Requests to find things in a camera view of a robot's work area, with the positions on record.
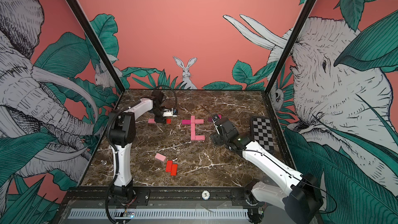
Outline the pink block top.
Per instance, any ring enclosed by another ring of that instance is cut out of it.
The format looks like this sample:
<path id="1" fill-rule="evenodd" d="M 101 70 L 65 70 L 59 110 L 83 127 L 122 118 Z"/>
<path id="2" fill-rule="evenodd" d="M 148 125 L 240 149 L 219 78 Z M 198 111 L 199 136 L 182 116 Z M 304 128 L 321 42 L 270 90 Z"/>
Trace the pink block top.
<path id="1" fill-rule="evenodd" d="M 203 124 L 204 123 L 204 119 L 196 119 L 195 120 L 195 124 Z"/>

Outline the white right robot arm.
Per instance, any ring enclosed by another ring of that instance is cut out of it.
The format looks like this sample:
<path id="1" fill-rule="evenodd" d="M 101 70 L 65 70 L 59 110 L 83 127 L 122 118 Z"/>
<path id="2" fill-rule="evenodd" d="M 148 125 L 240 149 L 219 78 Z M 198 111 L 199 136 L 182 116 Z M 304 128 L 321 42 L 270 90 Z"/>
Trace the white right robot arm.
<path id="1" fill-rule="evenodd" d="M 278 185 L 271 187 L 255 182 L 247 189 L 246 201 L 251 205 L 270 203 L 284 209 L 296 224 L 309 224 L 323 205 L 317 178 L 312 174 L 304 175 L 276 159 L 251 136 L 239 133 L 228 118 L 215 115 L 212 122 L 216 132 L 210 137 L 216 146 L 223 145 L 251 162 Z"/>

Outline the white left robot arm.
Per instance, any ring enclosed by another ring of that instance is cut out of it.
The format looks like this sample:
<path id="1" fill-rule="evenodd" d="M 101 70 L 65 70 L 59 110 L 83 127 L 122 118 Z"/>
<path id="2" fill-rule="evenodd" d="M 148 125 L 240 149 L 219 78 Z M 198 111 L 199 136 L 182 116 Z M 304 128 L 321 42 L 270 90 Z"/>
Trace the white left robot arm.
<path id="1" fill-rule="evenodd" d="M 113 152 L 114 178 L 109 186 L 108 195 L 120 200 L 122 204 L 129 204 L 136 197 L 130 166 L 132 143 L 136 137 L 136 120 L 146 112 L 165 120 L 161 109 L 163 98 L 162 91 L 153 90 L 150 96 L 110 113 L 106 136 Z"/>

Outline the checkerboard calibration plate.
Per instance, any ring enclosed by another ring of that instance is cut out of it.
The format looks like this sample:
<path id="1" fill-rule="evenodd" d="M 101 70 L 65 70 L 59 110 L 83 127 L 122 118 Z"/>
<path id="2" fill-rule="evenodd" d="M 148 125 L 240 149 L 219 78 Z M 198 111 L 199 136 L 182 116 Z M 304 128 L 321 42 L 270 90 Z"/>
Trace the checkerboard calibration plate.
<path id="1" fill-rule="evenodd" d="M 269 153 L 275 152 L 271 121 L 264 116 L 250 117 L 250 135 Z"/>

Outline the red row block left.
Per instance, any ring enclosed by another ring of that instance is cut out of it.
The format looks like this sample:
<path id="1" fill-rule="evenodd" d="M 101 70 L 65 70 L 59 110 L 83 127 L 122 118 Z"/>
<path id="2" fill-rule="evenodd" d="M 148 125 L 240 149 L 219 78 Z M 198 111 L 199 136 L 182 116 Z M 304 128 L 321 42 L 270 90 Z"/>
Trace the red row block left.
<path id="1" fill-rule="evenodd" d="M 171 176 L 176 176 L 177 175 L 177 169 L 178 169 L 178 165 L 177 164 L 172 164 Z"/>

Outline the black front frame rail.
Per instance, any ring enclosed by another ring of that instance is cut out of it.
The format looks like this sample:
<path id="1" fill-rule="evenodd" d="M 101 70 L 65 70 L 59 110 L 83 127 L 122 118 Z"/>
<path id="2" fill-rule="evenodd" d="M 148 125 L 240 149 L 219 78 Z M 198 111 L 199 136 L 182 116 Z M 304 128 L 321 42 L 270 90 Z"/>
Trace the black front frame rail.
<path id="1" fill-rule="evenodd" d="M 233 206 L 247 206 L 250 204 L 245 199 L 243 187 L 153 187 L 134 186 L 136 198 L 131 206 L 148 206 L 154 201 L 161 202 L 182 202 L 202 201 L 202 192 L 207 190 L 210 193 L 208 201 L 227 201 Z M 106 186 L 79 186 L 69 190 L 62 201 L 66 206 L 72 201 L 97 201 L 104 203 L 106 200 Z"/>

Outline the black left corner frame post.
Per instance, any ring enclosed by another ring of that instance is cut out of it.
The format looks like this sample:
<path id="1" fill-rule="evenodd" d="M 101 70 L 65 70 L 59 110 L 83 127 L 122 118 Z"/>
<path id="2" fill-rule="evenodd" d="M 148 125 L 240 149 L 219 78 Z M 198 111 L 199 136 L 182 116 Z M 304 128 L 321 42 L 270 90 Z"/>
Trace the black left corner frame post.
<path id="1" fill-rule="evenodd" d="M 83 28 L 84 33 L 87 35 L 91 45 L 94 50 L 98 54 L 98 56 L 103 61 L 106 66 L 110 76 L 115 81 L 116 88 L 123 94 L 125 92 L 125 87 L 122 84 L 119 76 L 117 75 L 112 63 L 108 59 L 107 53 L 105 52 L 104 47 L 102 46 L 98 36 L 96 35 L 92 25 L 90 24 L 86 14 L 84 13 L 80 3 L 77 0 L 66 0 L 72 12 L 74 13 L 76 19 L 78 20 L 80 26 Z"/>

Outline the black corner frame post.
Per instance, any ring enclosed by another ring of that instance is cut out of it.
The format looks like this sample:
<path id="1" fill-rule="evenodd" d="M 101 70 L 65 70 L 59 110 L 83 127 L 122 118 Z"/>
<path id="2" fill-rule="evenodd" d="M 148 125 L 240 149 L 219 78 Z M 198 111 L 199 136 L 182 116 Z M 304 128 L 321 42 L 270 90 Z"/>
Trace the black corner frame post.
<path id="1" fill-rule="evenodd" d="M 266 94 L 269 94 L 271 92 L 271 89 L 272 89 L 275 81 L 278 78 L 278 74 L 281 72 L 283 65 L 285 64 L 287 58 L 289 57 L 289 54 L 293 49 L 294 43 L 297 40 L 297 37 L 300 34 L 303 26 L 305 25 L 305 21 L 308 18 L 308 16 L 310 15 L 316 1 L 317 0 L 306 0 L 305 1 L 305 4 L 300 12 L 300 15 L 299 15 L 295 25 L 294 25 L 294 28 L 291 32 L 288 42 L 287 42 L 285 48 L 283 49 L 280 59 L 278 60 L 275 70 L 271 76 L 271 79 L 269 80 L 268 85 L 265 89 Z"/>
<path id="2" fill-rule="evenodd" d="M 83 28 L 84 33 L 87 35 L 91 45 L 94 50 L 98 54 L 98 56 L 103 61 L 106 66 L 110 76 L 115 81 L 116 88 L 123 94 L 125 92 L 125 87 L 122 84 L 119 76 L 117 75 L 112 63 L 108 59 L 107 53 L 105 52 L 104 47 L 102 46 L 98 36 L 96 35 L 92 25 L 90 24 L 86 14 L 84 13 L 80 3 L 77 0 L 66 0 L 72 12 L 74 13 L 76 19 L 78 20 L 80 26 Z"/>

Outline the black right corner frame post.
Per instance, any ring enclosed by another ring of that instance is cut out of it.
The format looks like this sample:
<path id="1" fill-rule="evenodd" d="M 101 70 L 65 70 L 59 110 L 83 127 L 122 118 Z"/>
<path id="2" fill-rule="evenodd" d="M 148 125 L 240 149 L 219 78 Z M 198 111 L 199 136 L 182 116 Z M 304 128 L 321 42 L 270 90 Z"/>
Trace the black right corner frame post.
<path id="1" fill-rule="evenodd" d="M 306 0 L 305 1 L 305 4 L 300 12 L 300 15 L 299 15 L 295 25 L 294 25 L 294 28 L 291 32 L 288 42 L 287 42 L 285 48 L 283 49 L 280 59 L 278 60 L 275 70 L 271 76 L 271 79 L 269 80 L 268 85 L 265 89 L 266 94 L 269 94 L 271 92 L 271 89 L 272 89 L 275 81 L 278 78 L 278 74 L 281 72 L 283 65 L 285 64 L 287 58 L 289 57 L 289 54 L 293 49 L 294 43 L 297 40 L 297 37 L 300 34 L 303 26 L 305 25 L 305 21 L 308 18 L 308 16 L 310 15 L 316 1 L 317 0 Z"/>

